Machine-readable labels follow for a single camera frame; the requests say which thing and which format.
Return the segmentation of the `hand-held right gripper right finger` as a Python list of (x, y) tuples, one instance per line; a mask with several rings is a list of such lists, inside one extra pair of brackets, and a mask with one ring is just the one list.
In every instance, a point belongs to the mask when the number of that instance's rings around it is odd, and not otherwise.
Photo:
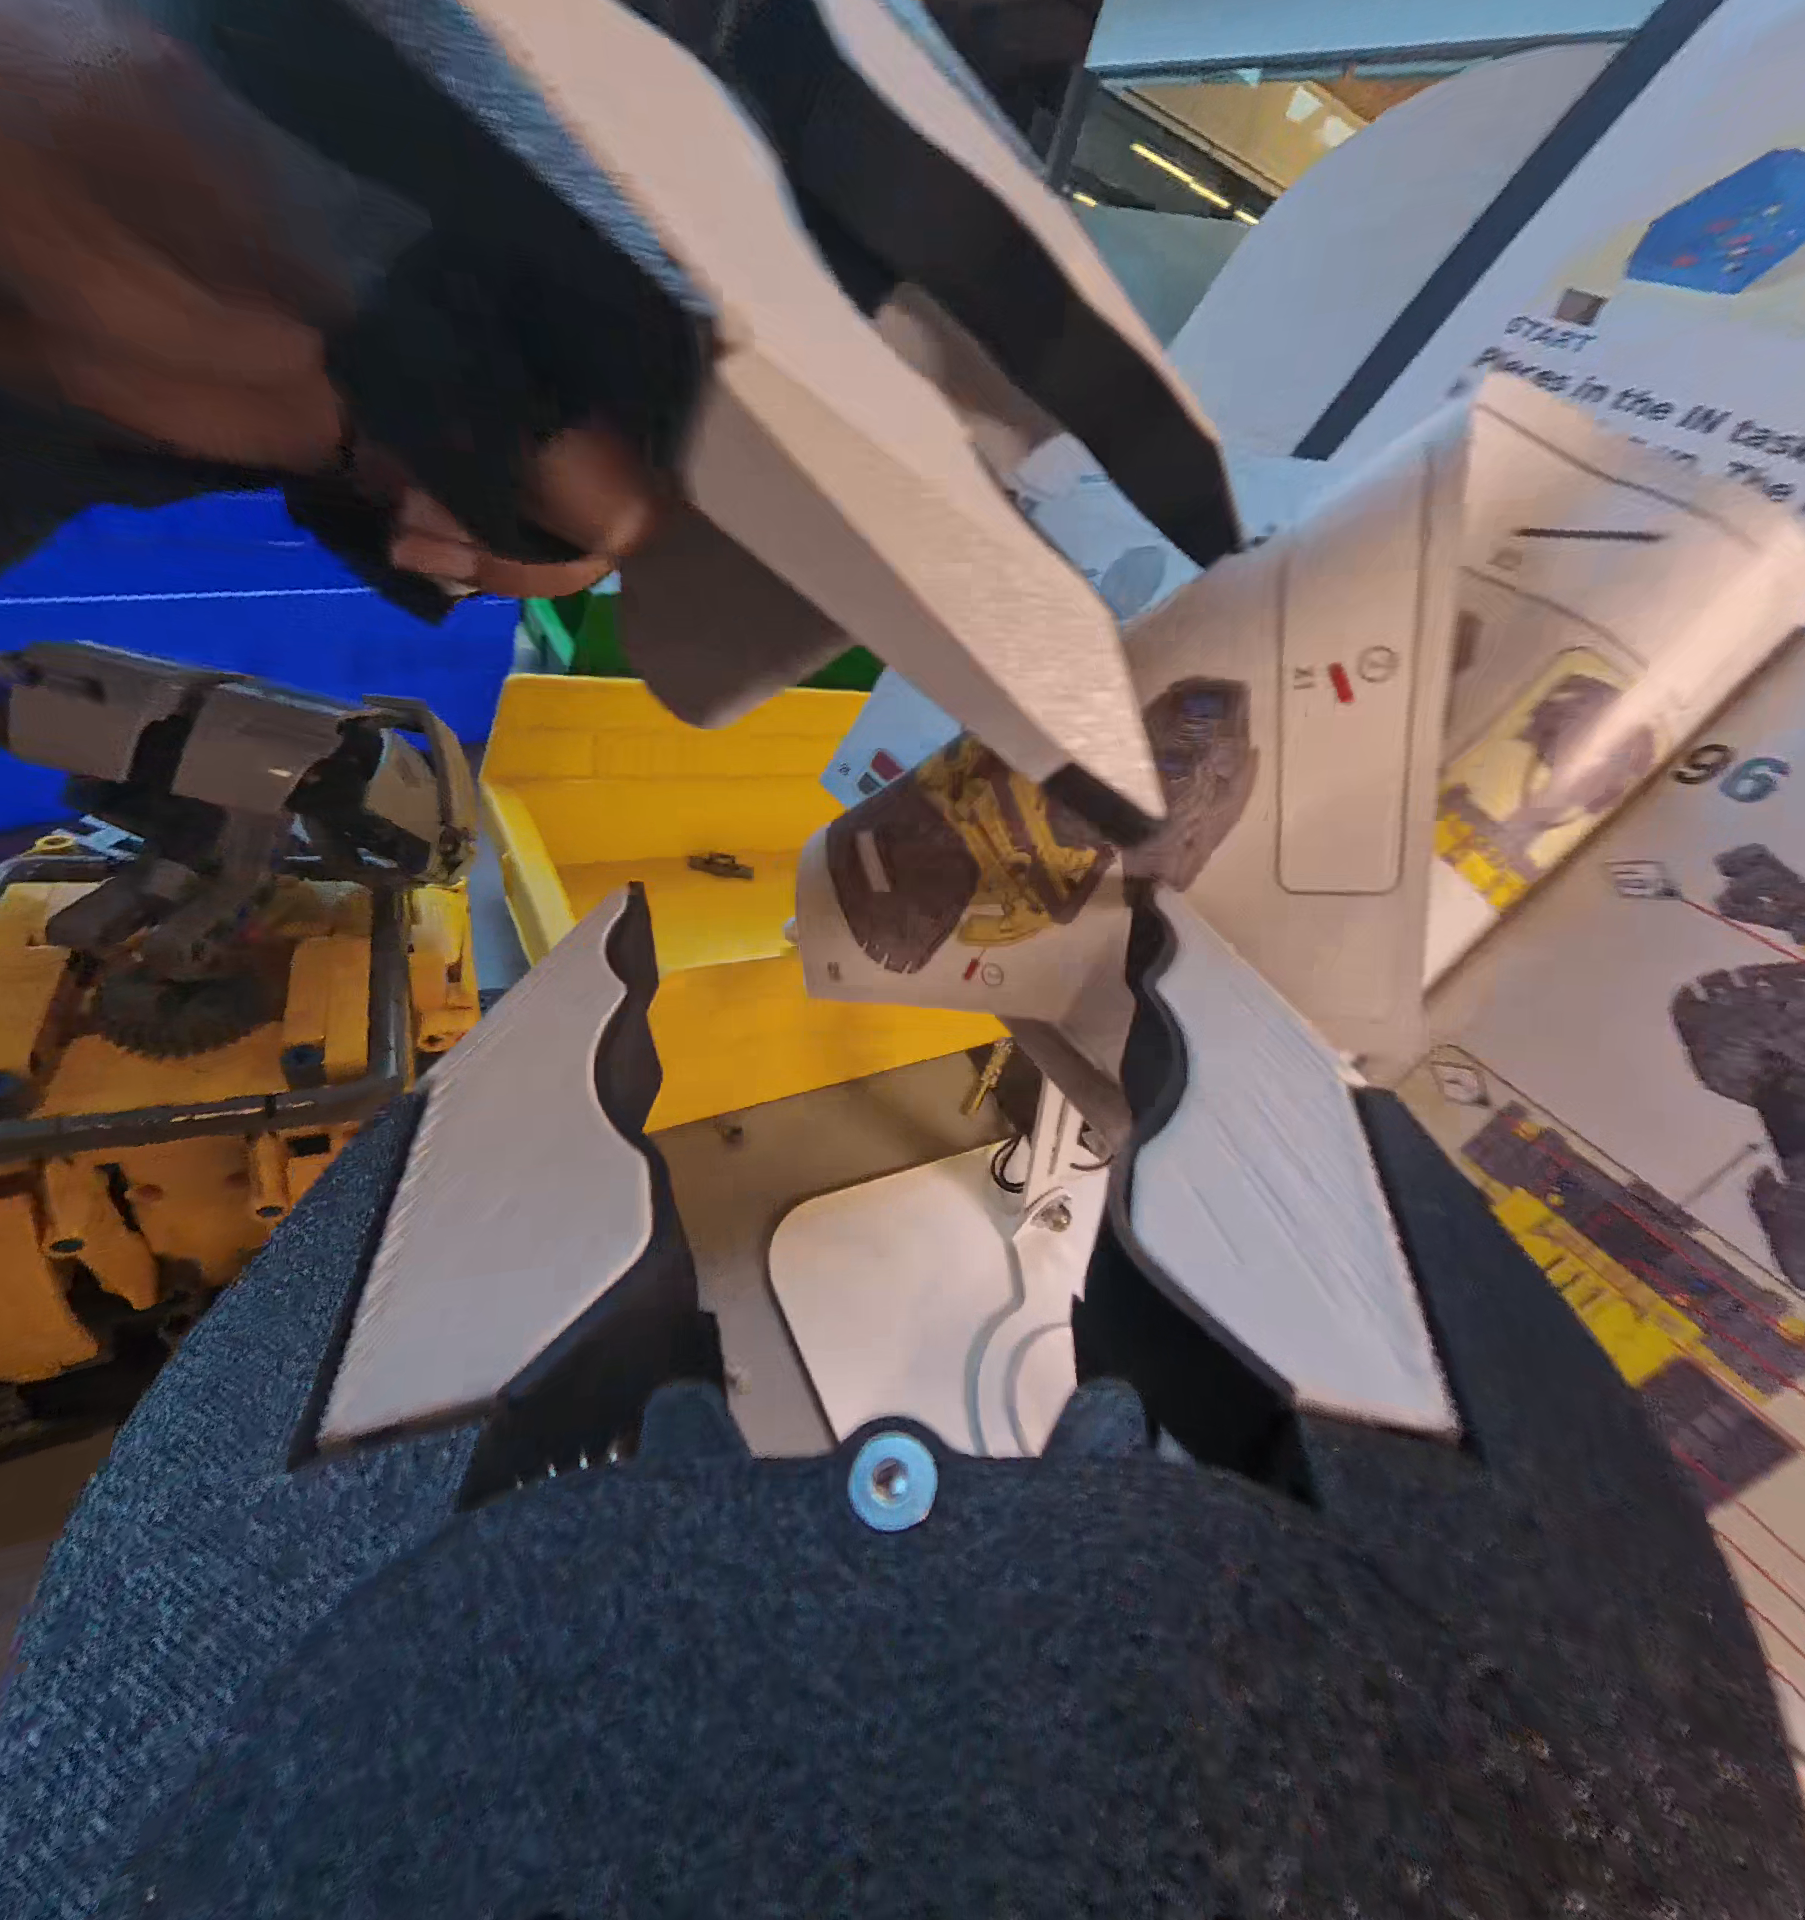
[(1307, 1419), (1456, 1449), (1360, 1076), (1178, 894), (1137, 900), (1125, 984), (1095, 1368), (1178, 1449), (1298, 1449)]

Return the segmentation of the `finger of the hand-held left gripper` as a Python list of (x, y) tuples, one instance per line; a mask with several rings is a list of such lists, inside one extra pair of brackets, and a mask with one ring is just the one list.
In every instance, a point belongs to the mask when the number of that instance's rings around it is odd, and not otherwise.
[(1241, 552), (1220, 438), (1029, 143), (919, 3), (812, 3), (809, 191), (1196, 566)]
[(701, 516), (1113, 841), (1155, 829), (1113, 614), (844, 295), (728, 89), (621, 3), (540, 3), (537, 83), (716, 307)]

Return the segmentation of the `blue plastic bin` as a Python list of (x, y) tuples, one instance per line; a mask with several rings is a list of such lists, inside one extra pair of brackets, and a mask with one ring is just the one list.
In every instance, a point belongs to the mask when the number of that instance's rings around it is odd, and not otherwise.
[(90, 510), (0, 572), (0, 653), (90, 641), (358, 704), (424, 701), (462, 742), (489, 733), (516, 659), (516, 602), (424, 623), (364, 587), (274, 492)]

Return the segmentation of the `yellow tracked toy robot body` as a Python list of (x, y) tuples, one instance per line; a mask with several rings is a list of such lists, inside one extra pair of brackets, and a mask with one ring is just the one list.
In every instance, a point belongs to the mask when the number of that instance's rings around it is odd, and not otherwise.
[(194, 978), (0, 865), (0, 1458), (119, 1422), (340, 1151), (480, 1020), (465, 882), (277, 877)]

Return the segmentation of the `green plastic bin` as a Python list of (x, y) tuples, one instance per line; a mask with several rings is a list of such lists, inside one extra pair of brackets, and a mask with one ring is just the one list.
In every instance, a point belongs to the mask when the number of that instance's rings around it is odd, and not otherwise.
[[(579, 590), (570, 596), (525, 596), (513, 635), (513, 674), (632, 680), (621, 641), (621, 587)], [(865, 647), (850, 647), (800, 686), (817, 692), (871, 692), (883, 665)]]

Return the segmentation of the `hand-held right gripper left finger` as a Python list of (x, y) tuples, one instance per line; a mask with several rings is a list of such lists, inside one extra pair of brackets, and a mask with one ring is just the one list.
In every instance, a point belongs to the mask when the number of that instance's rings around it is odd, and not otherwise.
[(612, 888), (433, 1067), (331, 1377), (319, 1452), (474, 1422), (492, 1464), (585, 1464), (713, 1318), (650, 1142), (650, 900)]

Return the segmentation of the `yellow plastic bin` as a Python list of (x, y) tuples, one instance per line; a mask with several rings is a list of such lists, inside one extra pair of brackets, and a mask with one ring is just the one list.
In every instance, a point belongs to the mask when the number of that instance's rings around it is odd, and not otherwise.
[[(525, 960), (540, 963), (627, 882), (650, 903), (662, 1067), (650, 1130), (1005, 1038), (985, 1014), (812, 999), (803, 987), (785, 939), (797, 859), (841, 811), (820, 775), (865, 701), (794, 689), (701, 730), (635, 680), (504, 680), (480, 802)], [(689, 853), (731, 853), (755, 882), (692, 874)]]

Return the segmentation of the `white book stand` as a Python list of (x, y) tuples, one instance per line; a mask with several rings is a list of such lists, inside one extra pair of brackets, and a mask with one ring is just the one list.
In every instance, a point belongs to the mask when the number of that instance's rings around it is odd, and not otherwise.
[(1038, 1455), (1071, 1401), (1110, 1148), (1047, 1076), (1017, 1139), (797, 1204), (767, 1282), (832, 1443), (925, 1428), (976, 1458)]

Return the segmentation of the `building instruction booklet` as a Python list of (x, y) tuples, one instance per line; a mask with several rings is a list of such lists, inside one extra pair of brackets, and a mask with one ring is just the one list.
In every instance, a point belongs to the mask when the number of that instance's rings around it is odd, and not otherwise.
[(1113, 540), (1113, 501), (1038, 507), (1107, 558), (1155, 563), (1125, 641), (1170, 817), (1122, 853), (886, 674), (826, 775), (841, 814), (797, 871), (817, 996), (982, 1011), (1044, 1040), (1041, 1067), (1110, 1148), (1131, 1133), (1125, 954), (1143, 894), (1178, 894), (1343, 1055), (1363, 1091), (1459, 1067), (1486, 1121), (1462, 1175), (1635, 1389), (1710, 1515), (1793, 1476), (1805, 1321), (1739, 1258), (1650, 1210), (1602, 1151), (1536, 1118), (1501, 1070), (1423, 1064), (1423, 1002), (1492, 927), (1665, 772), (1704, 719), (1805, 629), (1805, 516), (1710, 468), (1692, 402), (1724, 349), (1689, 319), (1599, 310), (1662, 286), (1730, 298), (1805, 241), (1805, 149), (1757, 152), (1805, 78), (1805, 3), (1721, 3), (1659, 63), (1644, 131), (1572, 188), (1617, 206), (1423, 420), (1369, 459), (1313, 465), (1298, 516), (1184, 572)]

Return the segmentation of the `grey toy robot head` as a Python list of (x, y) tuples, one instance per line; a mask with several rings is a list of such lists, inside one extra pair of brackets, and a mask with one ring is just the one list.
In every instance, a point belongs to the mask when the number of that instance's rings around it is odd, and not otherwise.
[(346, 704), (101, 644), (0, 653), (0, 751), (137, 841), (48, 939), (158, 981), (221, 969), (274, 877), (451, 885), (477, 853), (477, 784), (412, 698)]

